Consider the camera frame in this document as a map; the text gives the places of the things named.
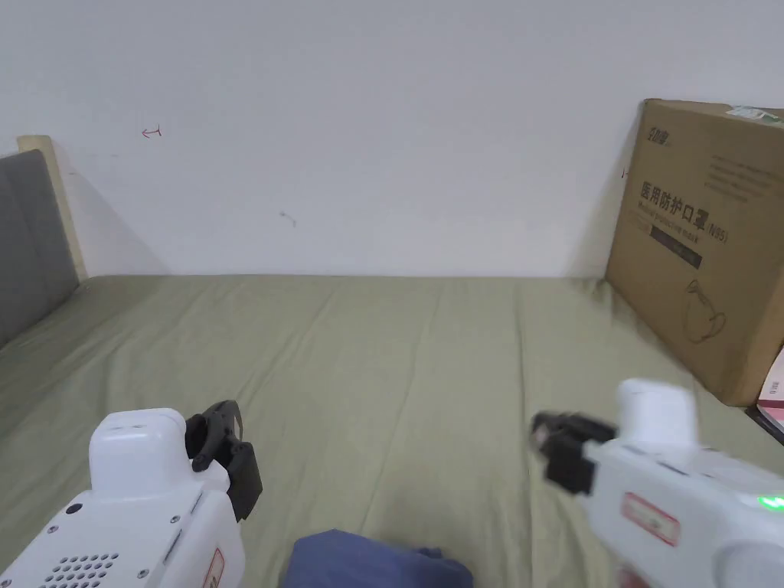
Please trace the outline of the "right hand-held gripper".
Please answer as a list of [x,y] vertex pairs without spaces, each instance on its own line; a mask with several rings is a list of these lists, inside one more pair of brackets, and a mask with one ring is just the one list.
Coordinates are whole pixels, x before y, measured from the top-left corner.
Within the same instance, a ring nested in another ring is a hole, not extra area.
[[531,446],[545,478],[650,587],[781,587],[783,480],[699,442],[691,392],[633,378],[619,423],[544,410]]

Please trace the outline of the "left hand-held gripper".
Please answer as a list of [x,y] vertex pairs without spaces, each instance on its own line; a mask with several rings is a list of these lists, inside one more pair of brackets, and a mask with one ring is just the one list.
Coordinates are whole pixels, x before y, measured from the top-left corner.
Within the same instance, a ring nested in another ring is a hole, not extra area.
[[240,406],[111,413],[89,444],[90,487],[1,575],[3,587],[240,587],[240,524],[263,483]]

